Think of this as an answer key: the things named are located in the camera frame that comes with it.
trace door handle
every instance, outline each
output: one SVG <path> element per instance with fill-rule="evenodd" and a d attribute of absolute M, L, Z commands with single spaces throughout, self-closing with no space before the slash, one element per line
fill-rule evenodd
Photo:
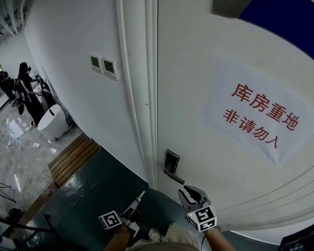
<path fill-rule="evenodd" d="M 164 173 L 166 173 L 170 178 L 175 180 L 176 182 L 183 185 L 185 180 L 179 178 L 174 173 L 176 172 L 180 157 L 176 155 L 174 152 L 170 150 L 166 150 L 166 158 L 165 158 L 165 168 Z"/>

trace woman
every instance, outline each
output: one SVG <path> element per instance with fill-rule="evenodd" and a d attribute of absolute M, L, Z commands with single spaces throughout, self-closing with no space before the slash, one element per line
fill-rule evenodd
<path fill-rule="evenodd" d="M 28 67 L 27 63 L 22 62 L 20 64 L 20 70 L 18 75 L 18 83 L 16 89 L 19 92 L 24 105 L 26 105 L 28 112 L 33 118 L 35 125 L 38 126 L 41 118 L 44 115 L 44 110 L 41 103 L 38 101 L 36 95 L 38 93 L 34 92 L 31 87 L 31 82 L 36 82 L 36 79 L 32 79 L 29 76 L 31 68 Z"/>

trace white door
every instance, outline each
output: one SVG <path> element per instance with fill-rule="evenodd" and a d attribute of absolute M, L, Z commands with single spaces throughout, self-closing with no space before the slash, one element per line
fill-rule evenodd
<path fill-rule="evenodd" d="M 165 151 L 178 177 L 205 190 L 227 229 L 260 229 L 314 215 L 314 134 L 276 165 L 206 125 L 217 58 L 275 78 L 314 103 L 314 61 L 284 39 L 213 15 L 212 0 L 159 0 L 159 190 L 179 202 L 181 185 L 163 173 Z"/>

